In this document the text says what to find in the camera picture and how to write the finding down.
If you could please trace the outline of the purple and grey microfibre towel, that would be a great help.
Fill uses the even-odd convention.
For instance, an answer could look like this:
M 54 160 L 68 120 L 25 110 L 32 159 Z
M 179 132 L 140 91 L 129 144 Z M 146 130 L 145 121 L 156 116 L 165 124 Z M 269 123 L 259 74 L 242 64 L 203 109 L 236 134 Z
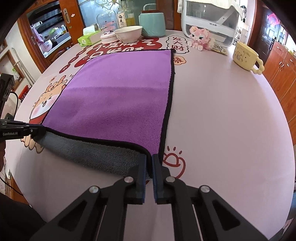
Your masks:
M 163 156 L 174 88 L 173 50 L 140 50 L 88 61 L 69 81 L 34 137 L 53 154 L 125 176 L 144 155 Z

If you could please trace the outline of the pink printed tablecloth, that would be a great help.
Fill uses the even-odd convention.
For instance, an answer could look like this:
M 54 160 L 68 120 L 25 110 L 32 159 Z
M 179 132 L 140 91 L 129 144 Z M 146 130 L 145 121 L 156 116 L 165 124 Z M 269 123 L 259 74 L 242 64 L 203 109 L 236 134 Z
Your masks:
M 175 48 L 174 94 L 164 165 L 187 185 L 210 186 L 269 240 L 284 227 L 292 203 L 295 158 L 283 109 L 269 82 L 228 56 L 188 47 L 180 31 L 138 43 L 79 44 L 60 56 L 36 81 L 16 120 L 37 123 L 46 114 L 53 85 L 61 87 L 92 58 L 104 54 Z M 88 187 L 120 179 L 40 153 L 29 141 L 7 141 L 6 161 L 18 187 L 50 221 Z M 152 183 L 144 205 L 128 206 L 124 240 L 174 240 L 170 205 L 156 205 Z

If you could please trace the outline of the green tissue pack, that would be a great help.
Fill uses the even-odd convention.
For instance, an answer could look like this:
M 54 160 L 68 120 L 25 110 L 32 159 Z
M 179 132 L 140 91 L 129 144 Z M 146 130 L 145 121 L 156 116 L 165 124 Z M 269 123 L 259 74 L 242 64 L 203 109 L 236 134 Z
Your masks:
M 101 31 L 96 31 L 78 38 L 81 47 L 92 46 L 101 41 Z

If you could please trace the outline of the white ceramic bowl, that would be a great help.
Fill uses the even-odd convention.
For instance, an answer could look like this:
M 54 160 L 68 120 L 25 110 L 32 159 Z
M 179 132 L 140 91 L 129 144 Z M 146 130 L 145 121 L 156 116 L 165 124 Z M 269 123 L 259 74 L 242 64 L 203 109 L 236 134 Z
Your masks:
M 128 26 L 114 31 L 116 37 L 123 43 L 136 42 L 142 35 L 142 26 Z

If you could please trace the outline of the glass bottle with label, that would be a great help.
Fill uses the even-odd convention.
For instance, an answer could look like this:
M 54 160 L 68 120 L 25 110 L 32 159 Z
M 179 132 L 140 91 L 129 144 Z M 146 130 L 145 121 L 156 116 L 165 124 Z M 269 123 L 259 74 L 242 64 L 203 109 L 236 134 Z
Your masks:
M 119 1 L 118 5 L 119 5 L 118 10 L 117 10 L 118 27 L 124 28 L 127 26 L 126 17 L 125 17 L 126 2 Z

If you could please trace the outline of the yellow cartoon mug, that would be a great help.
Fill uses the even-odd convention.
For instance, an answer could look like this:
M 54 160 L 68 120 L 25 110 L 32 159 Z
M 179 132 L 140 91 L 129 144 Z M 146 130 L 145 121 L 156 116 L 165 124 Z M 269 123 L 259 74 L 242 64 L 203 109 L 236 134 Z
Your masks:
M 236 43 L 233 61 L 241 68 L 252 71 L 254 74 L 261 75 L 265 70 L 264 63 L 259 58 L 259 54 L 242 42 Z

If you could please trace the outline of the yellow oil bottle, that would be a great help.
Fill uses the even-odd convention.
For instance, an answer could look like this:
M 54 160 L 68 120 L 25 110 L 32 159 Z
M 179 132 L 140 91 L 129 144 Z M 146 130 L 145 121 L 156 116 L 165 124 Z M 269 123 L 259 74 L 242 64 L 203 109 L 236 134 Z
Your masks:
M 133 1 L 126 2 L 126 23 L 127 26 L 135 26 Z

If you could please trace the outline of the wooden side cabinet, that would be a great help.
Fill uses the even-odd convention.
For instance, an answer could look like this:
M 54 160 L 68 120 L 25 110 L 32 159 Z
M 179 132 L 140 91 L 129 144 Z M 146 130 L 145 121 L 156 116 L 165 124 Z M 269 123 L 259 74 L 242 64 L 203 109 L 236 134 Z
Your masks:
M 283 109 L 295 145 L 296 80 L 295 56 L 281 43 L 275 41 L 263 72 Z

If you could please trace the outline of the foil pill blister pack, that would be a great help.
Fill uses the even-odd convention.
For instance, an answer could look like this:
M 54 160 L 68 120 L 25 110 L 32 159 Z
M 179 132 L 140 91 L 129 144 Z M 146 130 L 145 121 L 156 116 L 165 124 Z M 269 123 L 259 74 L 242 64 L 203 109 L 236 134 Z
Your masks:
M 213 47 L 212 47 L 211 50 L 214 51 L 214 52 L 223 54 L 223 55 L 228 55 L 227 50 L 224 47 L 222 47 L 221 45 L 218 45 L 216 43 L 214 43 L 214 45 L 213 45 Z

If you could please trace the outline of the pink block toy figure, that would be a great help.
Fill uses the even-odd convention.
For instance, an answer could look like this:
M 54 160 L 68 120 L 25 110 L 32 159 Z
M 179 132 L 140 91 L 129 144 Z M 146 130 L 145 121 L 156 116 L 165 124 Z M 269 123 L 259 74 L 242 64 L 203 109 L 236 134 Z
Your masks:
M 211 50 L 215 44 L 215 39 L 210 36 L 210 32 L 207 29 L 199 29 L 197 26 L 190 28 L 190 39 L 189 47 L 199 51 Z

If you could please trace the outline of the teal kettle with lid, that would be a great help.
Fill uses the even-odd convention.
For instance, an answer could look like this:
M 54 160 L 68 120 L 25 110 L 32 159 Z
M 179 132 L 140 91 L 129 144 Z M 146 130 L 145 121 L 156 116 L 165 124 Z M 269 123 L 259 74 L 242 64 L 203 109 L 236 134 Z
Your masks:
M 163 37 L 166 34 L 165 15 L 156 9 L 156 4 L 145 4 L 138 16 L 145 37 Z

